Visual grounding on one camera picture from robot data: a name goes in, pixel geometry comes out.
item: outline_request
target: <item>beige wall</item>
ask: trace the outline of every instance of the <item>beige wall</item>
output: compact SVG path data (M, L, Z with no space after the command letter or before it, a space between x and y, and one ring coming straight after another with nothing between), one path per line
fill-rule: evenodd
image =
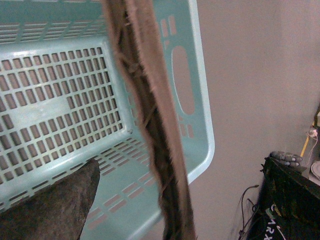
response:
M269 152L301 152L320 101L320 1L198 0L198 11L216 146L190 186L196 230L234 240L241 194Z

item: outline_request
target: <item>light blue plastic basket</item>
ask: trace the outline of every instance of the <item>light blue plastic basket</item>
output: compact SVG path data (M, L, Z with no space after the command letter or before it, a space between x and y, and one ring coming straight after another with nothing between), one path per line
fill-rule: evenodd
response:
M158 190L101 4L0 0L0 9L0 211L94 158L101 178L81 239L139 239L160 219ZM154 9L192 182L214 154L197 3Z

